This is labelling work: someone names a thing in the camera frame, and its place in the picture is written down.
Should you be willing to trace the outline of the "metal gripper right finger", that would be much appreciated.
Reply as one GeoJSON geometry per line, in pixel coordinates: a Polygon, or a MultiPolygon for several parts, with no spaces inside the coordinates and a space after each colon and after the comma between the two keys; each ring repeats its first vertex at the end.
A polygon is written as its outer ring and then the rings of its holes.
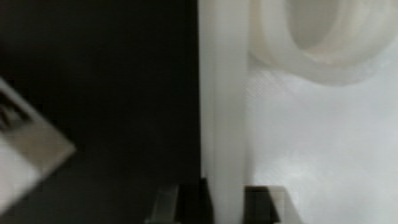
{"type": "Polygon", "coordinates": [[[244,224],[302,224],[290,192],[283,186],[245,187],[244,224]]]}

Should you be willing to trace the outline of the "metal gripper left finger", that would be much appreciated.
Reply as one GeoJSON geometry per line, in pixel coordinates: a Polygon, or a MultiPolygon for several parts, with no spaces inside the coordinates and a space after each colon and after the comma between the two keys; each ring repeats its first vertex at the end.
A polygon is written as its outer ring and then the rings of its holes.
{"type": "Polygon", "coordinates": [[[162,186],[144,224],[203,224],[197,184],[162,186]]]}

